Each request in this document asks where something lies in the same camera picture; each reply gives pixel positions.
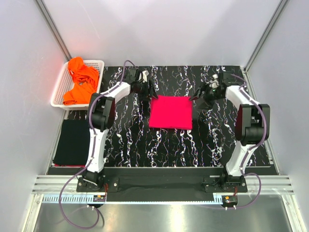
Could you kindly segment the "magenta pink t shirt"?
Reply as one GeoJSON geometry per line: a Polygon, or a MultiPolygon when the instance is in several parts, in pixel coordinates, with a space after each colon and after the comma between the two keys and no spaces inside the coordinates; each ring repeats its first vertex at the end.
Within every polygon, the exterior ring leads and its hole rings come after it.
{"type": "Polygon", "coordinates": [[[189,97],[158,96],[150,103],[149,127],[156,129],[191,130],[193,102],[189,97]]]}

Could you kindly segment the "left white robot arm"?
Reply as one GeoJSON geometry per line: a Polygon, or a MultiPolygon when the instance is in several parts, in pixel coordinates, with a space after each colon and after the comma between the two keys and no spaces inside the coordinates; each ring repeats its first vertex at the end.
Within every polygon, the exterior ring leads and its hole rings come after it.
{"type": "Polygon", "coordinates": [[[80,186],[87,186],[93,191],[100,191],[106,186],[103,177],[106,138],[114,124],[116,104],[131,93],[136,93],[142,101],[158,98],[147,70],[131,68],[113,87],[91,96],[87,112],[89,153],[81,172],[80,186]]]}

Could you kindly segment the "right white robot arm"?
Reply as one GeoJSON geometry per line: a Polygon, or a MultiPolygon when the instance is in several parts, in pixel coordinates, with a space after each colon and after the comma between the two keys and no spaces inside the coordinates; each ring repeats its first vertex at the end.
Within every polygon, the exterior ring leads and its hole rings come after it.
{"type": "Polygon", "coordinates": [[[203,83],[190,100],[204,100],[204,108],[211,109],[214,102],[227,99],[237,108],[234,135],[236,146],[220,177],[205,186],[233,192],[246,186],[245,169],[253,152],[269,137],[270,106],[254,100],[246,91],[245,85],[236,83],[239,76],[222,72],[203,83]]]}

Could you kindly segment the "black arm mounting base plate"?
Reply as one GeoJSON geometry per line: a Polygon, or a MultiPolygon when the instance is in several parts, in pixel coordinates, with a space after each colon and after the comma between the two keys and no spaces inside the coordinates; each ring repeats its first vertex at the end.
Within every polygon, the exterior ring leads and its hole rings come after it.
{"type": "Polygon", "coordinates": [[[225,168],[220,167],[104,168],[100,173],[84,171],[78,185],[99,190],[108,186],[111,192],[125,187],[195,188],[204,192],[230,193],[248,191],[244,176],[228,175],[225,168]]]}

